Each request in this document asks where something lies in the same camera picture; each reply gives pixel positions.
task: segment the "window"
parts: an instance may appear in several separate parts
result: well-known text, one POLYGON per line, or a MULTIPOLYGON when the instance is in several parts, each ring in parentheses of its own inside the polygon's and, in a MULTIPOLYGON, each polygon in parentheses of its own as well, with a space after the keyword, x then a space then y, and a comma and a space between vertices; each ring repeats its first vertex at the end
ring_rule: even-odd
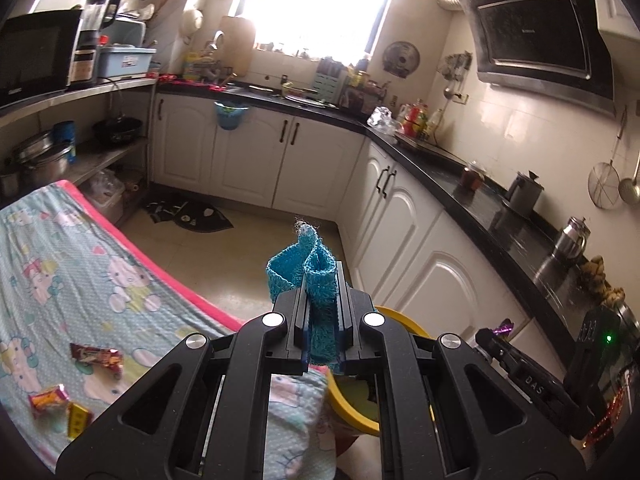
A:
POLYGON ((239 0, 235 15, 255 23, 258 43, 349 64, 372 50, 386 1, 239 0))

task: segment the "kitchen floor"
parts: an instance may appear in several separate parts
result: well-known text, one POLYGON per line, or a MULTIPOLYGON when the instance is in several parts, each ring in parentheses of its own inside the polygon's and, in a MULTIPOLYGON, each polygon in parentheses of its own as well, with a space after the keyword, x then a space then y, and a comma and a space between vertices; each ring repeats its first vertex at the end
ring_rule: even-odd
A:
MULTIPOLYGON (((183 285, 232 316, 249 320, 273 306, 264 269, 272 256, 296 241, 294 220, 220 211, 232 229, 194 233, 173 222, 154 224, 141 209, 121 231, 183 285)), ((344 261, 335 226, 320 226, 319 234, 336 259, 344 261)))

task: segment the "stainless steel kettle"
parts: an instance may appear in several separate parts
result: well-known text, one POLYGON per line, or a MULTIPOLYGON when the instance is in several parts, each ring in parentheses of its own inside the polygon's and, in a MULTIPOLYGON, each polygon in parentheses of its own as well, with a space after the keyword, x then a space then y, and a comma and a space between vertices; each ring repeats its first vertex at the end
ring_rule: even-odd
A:
POLYGON ((537 178, 533 171, 529 171, 529 176, 518 172, 518 176, 504 195, 504 205, 523 218, 528 218, 540 193, 545 189, 536 182, 537 178))
POLYGON ((584 218, 578 220, 575 216, 569 218, 567 225, 558 233, 552 256, 568 262, 574 262, 584 253, 591 231, 584 223, 584 218))

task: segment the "white cabinet door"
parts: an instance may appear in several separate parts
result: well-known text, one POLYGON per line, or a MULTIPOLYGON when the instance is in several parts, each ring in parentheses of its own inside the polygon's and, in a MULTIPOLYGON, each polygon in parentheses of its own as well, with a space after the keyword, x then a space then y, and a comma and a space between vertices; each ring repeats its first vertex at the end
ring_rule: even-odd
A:
POLYGON ((529 321, 510 343, 536 360, 547 372, 551 372, 561 381, 564 379, 566 369, 535 319, 529 321))
POLYGON ((521 327, 527 317, 474 243, 443 213, 387 306, 402 312, 432 337, 453 332, 473 341, 479 328, 505 318, 521 327))
POLYGON ((152 180, 206 193, 216 137, 213 101, 158 94, 155 106, 152 180))
POLYGON ((294 118, 273 207, 335 220, 364 136, 294 118))
POLYGON ((291 122, 251 108, 235 130, 218 128, 209 194, 271 207, 291 122))
POLYGON ((399 166, 382 178, 380 186, 383 199, 350 271, 355 288, 370 294, 374 304, 393 307, 389 295, 443 208, 399 166))
POLYGON ((373 212, 382 200, 378 189, 380 181, 392 170, 393 163, 373 142, 365 140, 337 217, 340 240, 350 267, 354 264, 353 259, 373 212))
POLYGON ((622 0, 596 0, 598 28, 640 41, 640 32, 622 0))

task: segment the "blender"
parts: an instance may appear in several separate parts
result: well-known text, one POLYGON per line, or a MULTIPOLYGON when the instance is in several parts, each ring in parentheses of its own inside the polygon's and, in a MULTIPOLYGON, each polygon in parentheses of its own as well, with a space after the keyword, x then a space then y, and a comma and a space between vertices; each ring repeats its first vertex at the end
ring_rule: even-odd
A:
POLYGON ((96 66, 100 31, 111 25, 118 14, 120 0, 86 0, 82 10, 80 33, 69 71, 69 88, 88 88, 96 83, 96 66), (112 15, 105 15, 113 7, 112 15))

